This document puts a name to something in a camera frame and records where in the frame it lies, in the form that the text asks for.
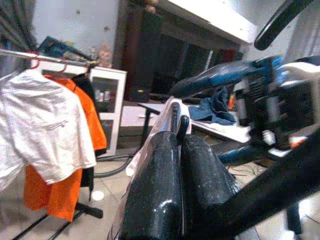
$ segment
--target blue machine part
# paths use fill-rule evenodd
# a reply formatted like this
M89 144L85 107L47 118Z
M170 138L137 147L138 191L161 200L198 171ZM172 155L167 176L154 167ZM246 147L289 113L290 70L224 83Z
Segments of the blue machine part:
M170 95L176 98L183 98L195 95L207 89L219 86L237 84L245 76L261 73L265 76L265 84L272 82L273 78L280 76L282 83L284 75L280 75L278 68L282 65L283 58L280 56L262 58L258 61L245 62L233 61L222 63L209 68L198 76L189 77L179 81L170 90Z

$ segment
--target wall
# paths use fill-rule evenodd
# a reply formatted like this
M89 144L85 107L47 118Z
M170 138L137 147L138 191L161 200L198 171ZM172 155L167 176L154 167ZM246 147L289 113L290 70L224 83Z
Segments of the wall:
M258 3L256 8L250 8L249 12L243 11L245 14L248 14L250 18L255 17L253 18L253 23L258 27L257 34L262 30L267 21L271 18L271 16L276 12L276 10L282 5L284 1L285 0L257 0ZM253 45L249 47L243 46L241 48L241 50L244 52L243 59L251 61L273 55L281 55L285 57L291 38L293 36L295 26L297 24L297 19L298 17L290 22L289 25L286 26L286 28L276 37L270 47L268 47L266 50L257 50Z
M119 0L37 0L32 22L37 43L52 36L75 42L74 47L87 54L101 43L113 51L118 8Z

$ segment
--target tiled floor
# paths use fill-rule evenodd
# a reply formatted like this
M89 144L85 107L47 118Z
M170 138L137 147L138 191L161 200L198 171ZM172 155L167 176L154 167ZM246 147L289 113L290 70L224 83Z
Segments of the tiled floor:
M96 172L113 170L123 162L100 162ZM231 167L229 171L235 174L240 185L244 186L263 172L264 168L254 163ZM112 224L119 200L129 183L124 172L108 178L95 179L95 190L104 193L101 201L88 202L88 190L81 189L79 201L90 206L101 208L103 219L96 219L89 215L82 215L72 225L65 229L58 240L104 240ZM23 204L24 174L21 173L12 184L0 192L0 240L10 240L44 214L44 211L31 211ZM316 194L303 202L304 213L310 218L302 218L303 227L308 234L305 240L317 240L320 236L320 194ZM293 233L286 230L285 213L281 212L256 226L261 240L292 240ZM64 223L63 220L48 217L41 224L28 233L24 240L45 240Z

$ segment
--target orange shirt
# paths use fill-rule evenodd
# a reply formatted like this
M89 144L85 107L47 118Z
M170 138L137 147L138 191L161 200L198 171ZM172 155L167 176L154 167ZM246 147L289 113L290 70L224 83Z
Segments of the orange shirt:
M92 99L71 79L54 78L45 75L74 92L80 99L95 151L107 148L107 139ZM47 214L72 222L78 201L82 169L67 179L47 185L31 166L25 168L24 204L32 210L48 208Z

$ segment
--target blue cloth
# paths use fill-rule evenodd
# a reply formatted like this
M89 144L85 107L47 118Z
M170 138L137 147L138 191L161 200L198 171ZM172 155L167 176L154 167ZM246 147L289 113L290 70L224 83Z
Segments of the blue cloth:
M189 106L189 113L192 120L209 121L221 125L233 125L235 117L228 112L227 106L228 92L224 86L212 97L207 97L200 101L200 106Z

